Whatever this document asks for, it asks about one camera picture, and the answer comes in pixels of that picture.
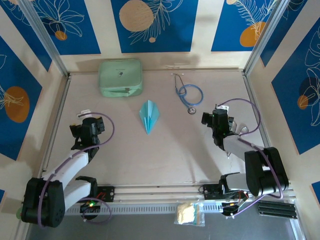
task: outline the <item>paper crane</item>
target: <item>paper crane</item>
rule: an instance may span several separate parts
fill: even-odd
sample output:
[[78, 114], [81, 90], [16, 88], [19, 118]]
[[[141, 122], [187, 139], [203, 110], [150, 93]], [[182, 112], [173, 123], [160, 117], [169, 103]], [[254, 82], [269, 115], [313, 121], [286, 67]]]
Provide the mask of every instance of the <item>paper crane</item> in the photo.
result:
[[142, 105], [139, 114], [145, 131], [149, 135], [160, 116], [157, 104], [150, 100], [146, 101]]

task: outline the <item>white leaf drawing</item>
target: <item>white leaf drawing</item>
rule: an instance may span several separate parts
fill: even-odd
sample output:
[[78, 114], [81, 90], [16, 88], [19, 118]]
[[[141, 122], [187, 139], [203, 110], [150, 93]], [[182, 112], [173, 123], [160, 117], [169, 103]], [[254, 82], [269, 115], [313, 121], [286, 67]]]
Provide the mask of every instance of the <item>white leaf drawing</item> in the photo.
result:
[[[0, 70], [5, 65], [6, 58], [7, 58], [6, 55], [0, 54]], [[23, 106], [24, 104], [21, 102], [23, 99], [24, 97], [14, 97], [6, 93], [6, 91], [0, 85], [0, 110], [5, 105], [9, 106], [10, 104], [17, 104], [17, 105]]]
[[172, 13], [181, 6], [183, 0], [173, 7], [173, 2], [176, 0], [146, 0], [145, 3], [151, 9], [153, 14], [153, 23], [149, 28], [143, 31], [131, 32], [129, 38], [133, 39], [130, 45], [143, 40], [144, 42], [150, 38], [156, 39], [162, 31], [166, 30], [166, 26], [170, 26], [171, 20], [169, 13]]
[[236, 0], [234, 3], [238, 7], [238, 12], [245, 19], [248, 26], [252, 26], [257, 40], [262, 31], [262, 22], [270, 15], [277, 0], [264, 0], [262, 7], [258, 8], [256, 0]]
[[288, 20], [288, 17], [289, 17], [289, 12], [290, 11], [298, 11], [302, 5], [304, 4], [305, 0], [300, 0], [300, 1], [296, 1], [296, 0], [291, 0], [289, 3], [288, 3], [288, 6], [286, 7], [284, 13], [282, 14], [282, 17], [285, 18], [286, 20]]
[[304, 64], [308, 67], [306, 73], [310, 86], [303, 93], [305, 103], [302, 109], [311, 106], [310, 125], [315, 127], [320, 125], [320, 26], [312, 36]]
[[[14, 17], [30, 26], [18, 5], [13, 4], [9, 0], [1, 1], [11, 11]], [[31, 3], [43, 24], [49, 25], [47, 30], [52, 31], [52, 35], [60, 31], [82, 37], [82, 30], [77, 24], [84, 21], [85, 16], [76, 11], [69, 10], [69, 0], [33, 0]]]

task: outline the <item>wall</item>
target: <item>wall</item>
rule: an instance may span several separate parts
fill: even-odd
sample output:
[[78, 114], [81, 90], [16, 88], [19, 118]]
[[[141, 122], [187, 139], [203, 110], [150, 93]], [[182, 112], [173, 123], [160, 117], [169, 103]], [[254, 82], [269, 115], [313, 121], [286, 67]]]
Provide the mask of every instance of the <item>wall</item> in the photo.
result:
[[[36, 101], [33, 115], [30, 113], [28, 116], [28, 118], [32, 118], [27, 127], [17, 159], [11, 159], [8, 156], [0, 154], [0, 189], [6, 192], [6, 198], [2, 203], [0, 212], [0, 239], [9, 240], [14, 239], [17, 226], [20, 224], [16, 218], [16, 212], [21, 206], [26, 183], [33, 175], [37, 175], [38, 173], [43, 148], [47, 144], [47, 125], [51, 119], [56, 95], [62, 82], [62, 75], [53, 63], [47, 71], [1, 7], [0, 36], [23, 65], [25, 65], [28, 70], [26, 73], [30, 72], [29, 74], [32, 75], [32, 78], [35, 78], [42, 87], [40, 96]], [[8, 71], [11, 67], [12, 66], [4, 65], [2, 70]], [[5, 77], [10, 76], [12, 73], [15, 72], [8, 71], [6, 75], [1, 74], [1, 84], [5, 84]], [[26, 75], [20, 75], [16, 79], [18, 81], [27, 81], [30, 78], [27, 78]], [[5, 113], [5, 107], [0, 111], [1, 114]], [[2, 117], [1, 123], [6, 120], [7, 119]], [[15, 132], [15, 126], [18, 128], [19, 123], [16, 123], [16, 125], [13, 124], [12, 126], [1, 124], [0, 132], [10, 128], [12, 135], [15, 135], [17, 134]]]
[[[121, 58], [139, 58], [145, 70], [243, 68], [275, 3], [31, 1], [71, 72], [95, 72], [103, 60]], [[12, 0], [1, 0], [0, 5], [33, 48], [30, 26], [19, 8], [13, 8]]]
[[[286, 173], [295, 190], [301, 221], [310, 235], [309, 239], [318, 239], [320, 234], [318, 224], [320, 205], [311, 187], [312, 183], [320, 181], [320, 145], [299, 154], [284, 116], [283, 106], [280, 106], [271, 83], [319, 19], [319, 8], [320, 2], [318, 0], [308, 0], [266, 67], [259, 60], [249, 76], [271, 144], [279, 149]], [[286, 80], [290, 83], [297, 79], [288, 77]], [[296, 95], [296, 91], [296, 89], [291, 89], [292, 95]], [[294, 101], [297, 108], [298, 97]], [[319, 125], [314, 127], [314, 132], [318, 135], [319, 127]], [[303, 134], [301, 136], [308, 140], [308, 136]]]
[[103, 59], [139, 58], [145, 70], [169, 68], [242, 68], [250, 51], [211, 52], [224, 0], [200, 0], [190, 52], [122, 54], [110, 0], [85, 0], [100, 55], [63, 55], [71, 72], [97, 71]]

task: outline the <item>clear plastic packet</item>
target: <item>clear plastic packet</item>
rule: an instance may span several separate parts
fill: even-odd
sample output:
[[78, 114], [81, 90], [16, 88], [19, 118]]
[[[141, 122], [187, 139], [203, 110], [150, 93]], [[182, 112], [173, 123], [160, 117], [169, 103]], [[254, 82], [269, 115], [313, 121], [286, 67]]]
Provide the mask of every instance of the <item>clear plastic packet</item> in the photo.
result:
[[204, 204], [201, 202], [179, 203], [176, 208], [175, 224], [205, 226]]

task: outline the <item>stethoscope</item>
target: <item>stethoscope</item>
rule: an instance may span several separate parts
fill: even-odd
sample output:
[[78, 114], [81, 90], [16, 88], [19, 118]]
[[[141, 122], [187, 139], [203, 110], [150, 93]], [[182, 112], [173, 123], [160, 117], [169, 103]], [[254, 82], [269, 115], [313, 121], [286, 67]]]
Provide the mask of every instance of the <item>stethoscope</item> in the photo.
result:
[[[176, 94], [179, 96], [181, 102], [188, 108], [188, 113], [189, 114], [195, 114], [196, 113], [196, 108], [194, 106], [198, 106], [200, 103], [202, 103], [202, 101], [204, 100], [204, 93], [202, 92], [202, 90], [200, 89], [200, 87], [194, 85], [194, 84], [187, 84], [185, 85], [184, 82], [182, 81], [182, 78], [179, 74], [173, 73], [174, 74], [174, 83], [175, 83], [175, 92]], [[179, 77], [182, 87], [180, 87], [180, 89], [178, 90], [177, 88], [177, 76]], [[188, 102], [186, 100], [186, 96], [187, 96], [187, 87], [192, 87], [192, 88], [196, 88], [199, 90], [200, 94], [201, 94], [201, 100], [197, 103], [191, 103]]]

